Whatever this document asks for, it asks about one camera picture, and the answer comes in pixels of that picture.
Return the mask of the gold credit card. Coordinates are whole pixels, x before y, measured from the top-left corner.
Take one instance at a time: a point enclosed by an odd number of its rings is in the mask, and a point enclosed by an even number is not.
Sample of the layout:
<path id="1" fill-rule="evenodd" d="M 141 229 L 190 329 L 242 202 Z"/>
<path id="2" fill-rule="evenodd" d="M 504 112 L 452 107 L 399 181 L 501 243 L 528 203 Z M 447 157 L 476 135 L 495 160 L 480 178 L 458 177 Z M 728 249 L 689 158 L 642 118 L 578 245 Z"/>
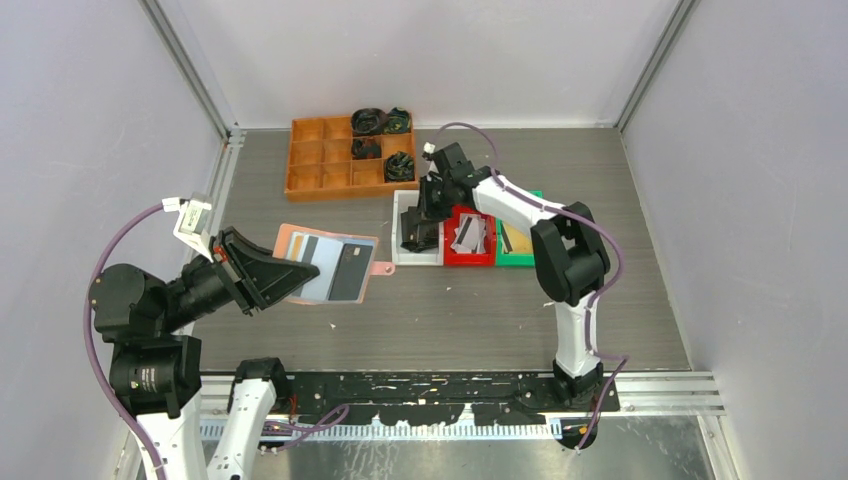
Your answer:
<path id="1" fill-rule="evenodd" d="M 286 254 L 286 259 L 291 261 L 299 261 L 301 259 L 301 251 L 303 250 L 305 235 L 302 233 L 294 233 L 291 237 L 289 249 Z"/>

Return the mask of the dark grey credit card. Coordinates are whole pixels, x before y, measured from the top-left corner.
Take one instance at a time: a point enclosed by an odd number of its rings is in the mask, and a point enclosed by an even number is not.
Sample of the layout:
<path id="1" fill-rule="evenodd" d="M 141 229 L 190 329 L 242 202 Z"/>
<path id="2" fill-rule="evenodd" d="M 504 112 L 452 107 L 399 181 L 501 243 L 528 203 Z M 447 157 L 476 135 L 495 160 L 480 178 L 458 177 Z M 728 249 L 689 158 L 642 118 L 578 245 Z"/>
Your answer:
<path id="1" fill-rule="evenodd" d="M 329 301 L 350 302 L 359 299 L 370 271 L 373 251 L 373 244 L 343 244 L 329 290 Z"/>

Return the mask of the tan leather card holder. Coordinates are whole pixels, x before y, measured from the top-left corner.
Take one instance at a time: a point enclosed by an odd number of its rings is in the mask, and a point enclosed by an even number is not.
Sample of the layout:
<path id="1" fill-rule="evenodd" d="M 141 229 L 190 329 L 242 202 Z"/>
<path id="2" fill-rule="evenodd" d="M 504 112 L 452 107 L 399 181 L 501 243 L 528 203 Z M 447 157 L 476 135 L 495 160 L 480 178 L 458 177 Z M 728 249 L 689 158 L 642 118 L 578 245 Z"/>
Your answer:
<path id="1" fill-rule="evenodd" d="M 273 256 L 286 259 L 291 237 L 294 233 L 305 235 L 303 250 L 301 251 L 301 262 L 307 262 L 317 266 L 320 273 L 317 278 L 309 281 L 294 293 L 285 298 L 287 302 L 302 305 L 324 305 L 324 304 L 360 304 L 364 301 L 365 292 L 370 279 L 374 276 L 391 276 L 396 271 L 396 265 L 390 261 L 379 261 L 376 259 L 379 239 L 375 236 L 362 236 L 329 232 L 293 224 L 284 223 L 280 226 L 273 249 Z M 328 300 L 329 290 L 335 269 L 344 243 L 373 244 L 370 271 L 363 284 L 361 295 L 358 300 L 350 302 L 331 302 Z"/>

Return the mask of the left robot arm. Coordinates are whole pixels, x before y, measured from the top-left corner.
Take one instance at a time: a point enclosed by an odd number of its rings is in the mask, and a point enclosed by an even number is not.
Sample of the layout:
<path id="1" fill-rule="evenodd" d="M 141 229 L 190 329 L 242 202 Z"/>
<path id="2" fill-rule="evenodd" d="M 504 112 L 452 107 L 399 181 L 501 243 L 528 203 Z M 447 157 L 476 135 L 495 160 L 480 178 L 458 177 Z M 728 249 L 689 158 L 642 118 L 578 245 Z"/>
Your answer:
<path id="1" fill-rule="evenodd" d="M 84 314 L 87 333 L 112 347 L 110 370 L 98 381 L 140 441 L 155 479 L 204 479 L 199 433 L 202 342 L 180 329 L 235 303 L 250 315 L 318 277 L 317 266 L 274 257 L 228 227 L 165 282 L 127 263 L 105 263 L 131 230 L 122 227 L 96 264 Z"/>

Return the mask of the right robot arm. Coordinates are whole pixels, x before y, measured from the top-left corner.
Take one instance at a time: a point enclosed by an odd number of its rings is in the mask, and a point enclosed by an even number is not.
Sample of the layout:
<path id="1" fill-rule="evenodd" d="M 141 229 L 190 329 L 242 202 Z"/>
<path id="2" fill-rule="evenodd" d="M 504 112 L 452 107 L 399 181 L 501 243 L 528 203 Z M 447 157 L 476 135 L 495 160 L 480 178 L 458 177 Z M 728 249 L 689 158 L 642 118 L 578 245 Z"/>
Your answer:
<path id="1" fill-rule="evenodd" d="M 489 166 L 476 168 L 457 143 L 428 143 L 429 170 L 419 180 L 415 206 L 400 216 L 402 247 L 420 249 L 425 232 L 466 207 L 517 229 L 532 243 L 534 268 L 553 301 L 557 351 L 553 390 L 567 410 L 582 409 L 603 381 L 603 363 L 591 343 L 589 325 L 611 261 L 597 224 L 582 203 L 563 206 L 518 187 Z"/>

